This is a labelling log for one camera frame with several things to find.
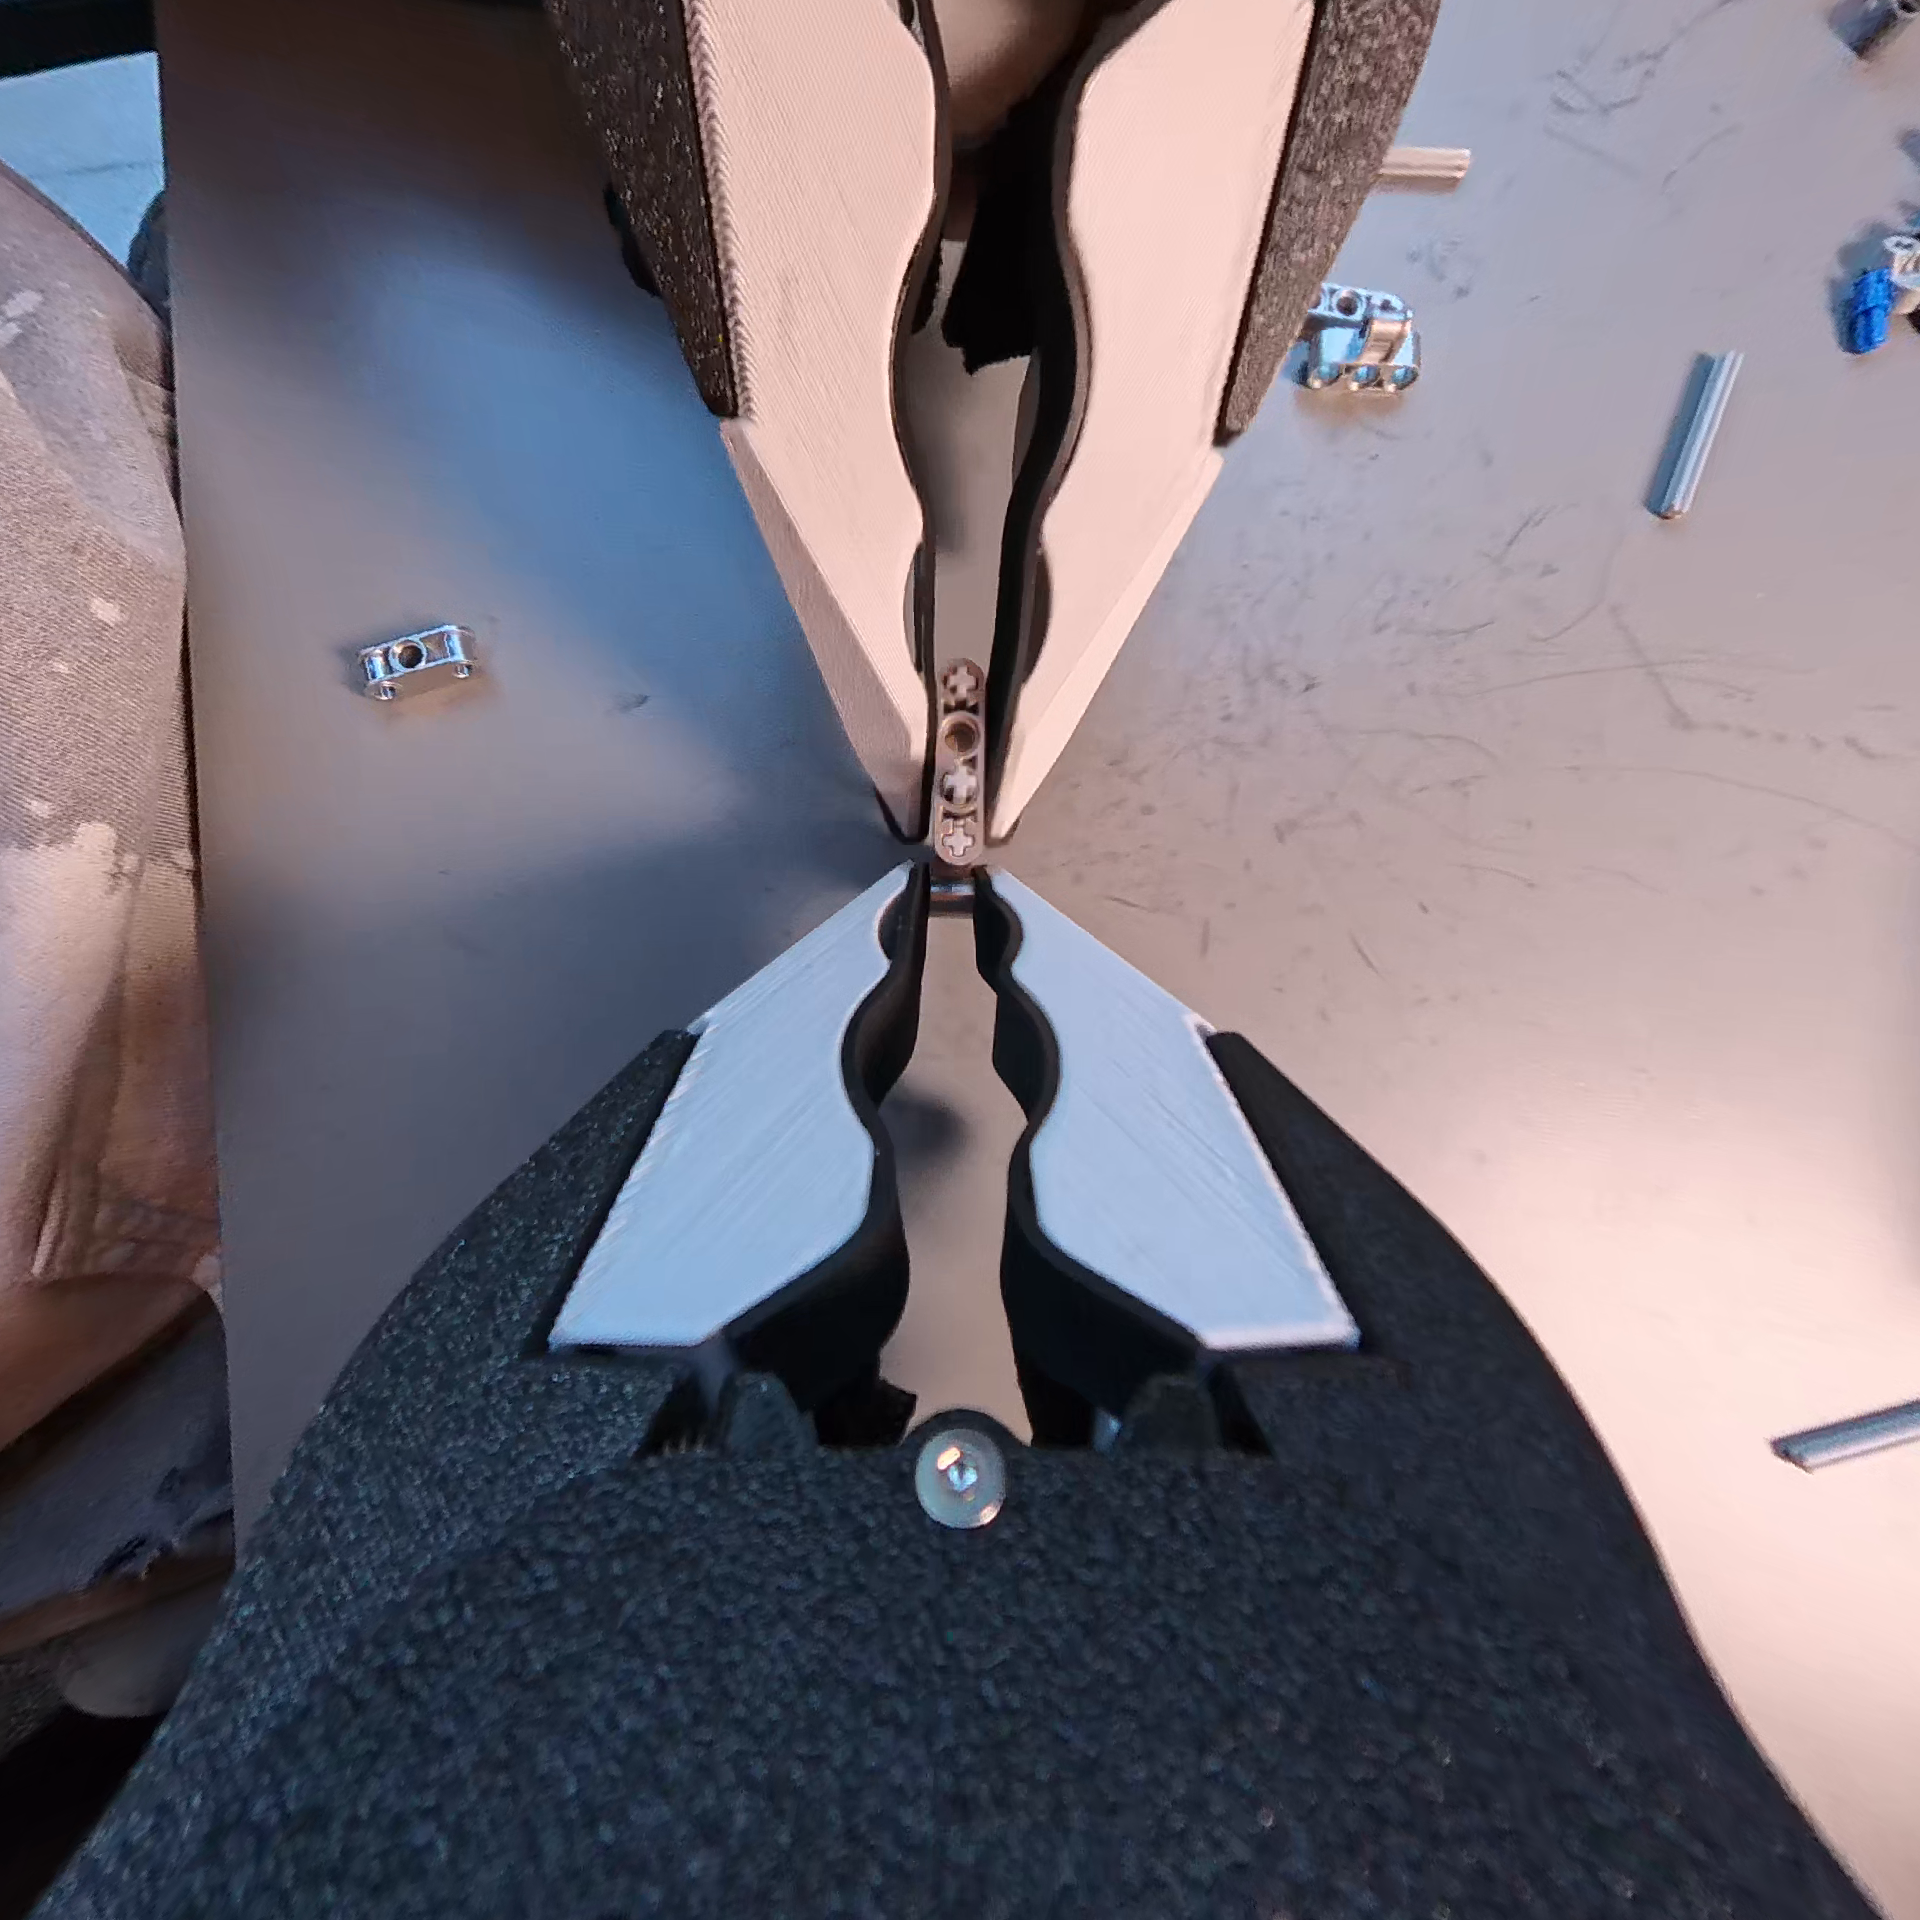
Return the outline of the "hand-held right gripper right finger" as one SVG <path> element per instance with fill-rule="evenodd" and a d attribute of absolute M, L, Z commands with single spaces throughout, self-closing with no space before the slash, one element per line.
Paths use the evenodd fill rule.
<path fill-rule="evenodd" d="M 1357 1345 L 1208 1023 L 1001 871 L 977 881 L 977 972 L 1023 1119 L 999 1263 L 1023 1370 L 1205 1375 Z"/>

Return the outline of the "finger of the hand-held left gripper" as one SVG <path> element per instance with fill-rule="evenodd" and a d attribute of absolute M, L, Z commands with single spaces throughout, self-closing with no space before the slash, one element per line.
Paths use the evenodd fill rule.
<path fill-rule="evenodd" d="M 885 3 L 689 8 L 727 314 L 723 442 L 849 748 L 925 830 L 925 515 L 896 358 L 947 190 L 932 31 Z"/>
<path fill-rule="evenodd" d="M 1012 834 L 1220 470 L 1215 419 L 1311 35 L 1307 3 L 1124 4 L 1036 172 L 1039 338 L 999 546 L 990 840 Z"/>

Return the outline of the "grey desk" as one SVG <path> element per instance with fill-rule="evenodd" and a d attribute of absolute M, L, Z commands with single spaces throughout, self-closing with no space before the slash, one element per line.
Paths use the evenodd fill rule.
<path fill-rule="evenodd" d="M 252 1520 L 432 1246 L 903 852 L 542 22 L 164 4 L 159 97 Z M 1006 852 L 1523 1311 L 1889 1916 L 1915 1448 L 1768 1441 L 1915 1400 L 1915 338 L 1832 320 L 1915 108 L 1832 4 L 1445 4 L 1470 177 L 1334 266 L 1424 380 L 1276 384 Z M 358 690 L 444 622 L 468 682 Z"/>

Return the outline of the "grey double-loop brick connector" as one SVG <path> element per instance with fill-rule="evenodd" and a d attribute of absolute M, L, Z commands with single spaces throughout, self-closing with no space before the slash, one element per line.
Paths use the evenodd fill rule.
<path fill-rule="evenodd" d="M 1326 281 L 1302 320 L 1300 384 L 1311 393 L 1403 393 L 1422 376 L 1413 312 L 1393 296 Z"/>

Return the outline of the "pile of blue brick pieces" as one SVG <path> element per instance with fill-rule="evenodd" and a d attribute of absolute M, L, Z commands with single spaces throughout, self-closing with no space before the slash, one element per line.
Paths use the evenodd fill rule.
<path fill-rule="evenodd" d="M 1857 238 L 1836 296 L 1837 347 L 1852 358 L 1881 351 L 1899 323 L 1918 329 L 1915 225 Z"/>

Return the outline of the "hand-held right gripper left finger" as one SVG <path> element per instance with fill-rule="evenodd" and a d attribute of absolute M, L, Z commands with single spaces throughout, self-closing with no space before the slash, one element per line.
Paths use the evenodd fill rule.
<path fill-rule="evenodd" d="M 552 1353 L 869 1376 L 905 1308 L 877 1106 L 918 1035 L 927 871 L 897 867 L 689 1030 Z"/>

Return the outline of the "grey brick beam assembly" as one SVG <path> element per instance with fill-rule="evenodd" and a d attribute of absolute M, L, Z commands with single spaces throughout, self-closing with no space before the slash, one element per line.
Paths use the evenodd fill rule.
<path fill-rule="evenodd" d="M 988 674 L 969 659 L 934 680 L 927 843 L 944 874 L 972 871 L 988 847 Z"/>

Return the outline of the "small silver brick connector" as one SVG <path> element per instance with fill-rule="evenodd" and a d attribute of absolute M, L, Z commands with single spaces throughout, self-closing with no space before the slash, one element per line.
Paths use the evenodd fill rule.
<path fill-rule="evenodd" d="M 380 641 L 357 654 L 358 690 L 380 704 L 468 682 L 472 672 L 472 633 L 457 622 Z"/>

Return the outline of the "thin grey axle rod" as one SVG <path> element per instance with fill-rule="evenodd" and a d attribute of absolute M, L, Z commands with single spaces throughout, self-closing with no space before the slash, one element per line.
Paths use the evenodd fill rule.
<path fill-rule="evenodd" d="M 1852 1462 L 1907 1449 L 1918 1443 L 1920 1402 L 1871 1409 L 1830 1425 L 1775 1435 L 1768 1443 L 1775 1459 L 1799 1472 L 1824 1472 Z"/>
<path fill-rule="evenodd" d="M 1693 510 L 1741 370 L 1741 351 L 1702 353 L 1695 360 L 1647 484 L 1645 507 L 1653 519 L 1680 522 Z"/>

